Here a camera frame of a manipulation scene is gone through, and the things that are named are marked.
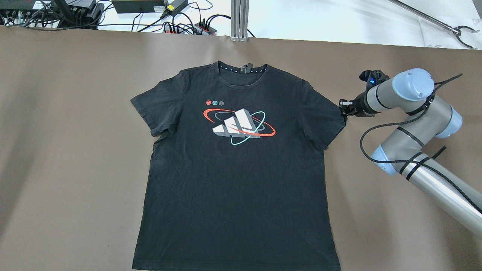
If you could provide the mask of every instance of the neckline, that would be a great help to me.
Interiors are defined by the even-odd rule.
[[[226,69],[226,70],[229,70],[229,71],[232,71],[232,72],[236,72],[240,75],[244,75],[244,74],[241,74],[240,71],[241,69],[240,68],[237,68],[237,67],[233,67],[231,65],[228,65],[226,63],[223,63],[221,62],[220,60],[214,62],[214,64],[212,65],[212,69],[213,69],[213,72],[215,74],[215,76],[224,84],[226,85],[227,87],[229,88],[233,88],[233,89],[250,89],[250,88],[253,88],[255,86],[257,86],[260,82],[262,82],[264,80],[264,78],[267,76],[267,74],[269,73],[269,71],[271,70],[271,66],[268,65],[268,64],[264,64],[260,67],[256,67],[256,68],[252,68],[252,71],[253,72],[261,72],[261,77],[258,78],[258,80],[256,80],[255,82],[249,84],[249,85],[234,85],[230,82],[228,82],[226,79],[224,79],[221,74],[220,74],[220,71],[219,69],[222,68],[222,69]]]

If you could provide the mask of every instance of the black t-shirt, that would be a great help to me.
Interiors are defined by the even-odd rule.
[[[132,103],[160,136],[134,269],[340,270],[323,150],[346,119],[308,82],[217,61]]]

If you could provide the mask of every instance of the graphic print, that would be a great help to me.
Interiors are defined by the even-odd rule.
[[[213,128],[213,133],[219,136],[230,136],[232,145],[239,145],[250,138],[261,138],[264,136],[274,136],[276,130],[273,126],[265,122],[266,113],[258,111],[250,114],[248,110],[242,108],[238,111],[211,108],[204,111],[204,117],[212,123],[216,123],[210,118],[210,115],[215,120],[223,122]],[[254,115],[262,115],[260,120]],[[268,130],[268,133],[260,133],[261,131]],[[241,139],[239,142],[235,142],[234,138]]]

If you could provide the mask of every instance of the t-shirt sleeve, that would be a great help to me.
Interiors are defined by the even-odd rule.
[[[317,149],[327,149],[347,123],[340,109],[303,80],[298,97],[301,128]]]
[[[185,75],[160,81],[154,88],[131,99],[135,109],[150,128],[152,136],[162,138],[175,133],[186,88]]]

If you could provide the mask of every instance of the white label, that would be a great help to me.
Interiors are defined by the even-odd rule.
[[[50,2],[52,1],[43,1],[45,4],[50,4]],[[43,9],[45,6],[42,4],[42,2],[40,1],[35,1],[35,4],[33,4],[33,10],[39,10],[39,9]]]
[[[156,6],[156,7],[153,7],[154,8],[154,12],[164,12],[166,11],[166,7],[164,6]]]

